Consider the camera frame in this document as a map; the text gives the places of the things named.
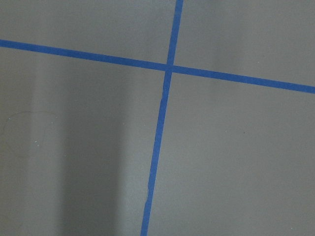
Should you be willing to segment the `crossing blue tape line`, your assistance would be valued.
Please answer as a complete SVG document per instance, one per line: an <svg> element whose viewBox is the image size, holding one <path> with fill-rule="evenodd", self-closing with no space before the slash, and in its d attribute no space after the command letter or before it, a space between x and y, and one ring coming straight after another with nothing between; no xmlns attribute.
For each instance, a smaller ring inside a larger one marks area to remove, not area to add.
<svg viewBox="0 0 315 236"><path fill-rule="evenodd" d="M314 86L309 86L309 85L268 80L268 79L250 77L250 76L229 74L229 73L196 69L196 68L177 66L177 65L167 66L166 64L163 64L163 63L157 63L157 62L151 62L151 61L128 59L128 58L122 58L122 57L115 57L115 56L82 52L82 51L76 51L76 50L70 50L70 49L62 49L62 48L56 48L56 47L50 47L50 46L29 44L29 43L16 42L16 41L10 41L10 40L2 39L0 41L0 46L4 48L10 48L10 49L31 51L31 52L51 54L51 55L56 55L56 56L77 58L77 59L86 59L86 60L106 62L106 63L118 64L118 65L126 65L126 66L139 67L139 68L145 68L145 69L151 69L151 70L158 70L158 71L165 71L166 69L170 68L172 72L178 73L178 74L192 75L192 76L198 76L198 77L204 77L204 78L238 82L238 83L271 87L271 88L277 88L277 89L292 90L292 91L311 93L311 94L314 94L315 92Z"/></svg>

